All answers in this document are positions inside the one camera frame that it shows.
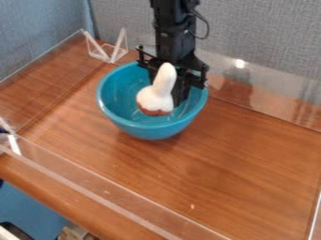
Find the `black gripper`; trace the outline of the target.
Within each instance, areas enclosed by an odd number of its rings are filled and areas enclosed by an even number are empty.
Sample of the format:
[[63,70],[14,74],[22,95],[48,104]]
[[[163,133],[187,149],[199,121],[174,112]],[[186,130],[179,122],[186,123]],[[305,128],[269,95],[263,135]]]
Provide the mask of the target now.
[[196,20],[210,28],[208,21],[195,9],[199,4],[199,0],[149,0],[155,32],[154,53],[148,53],[143,45],[136,47],[137,66],[148,70],[151,85],[164,62],[178,67],[171,90],[174,107],[187,99],[191,86],[200,89],[206,86],[210,67],[194,54],[195,40],[206,39],[210,34],[206,31],[204,36],[196,35]]

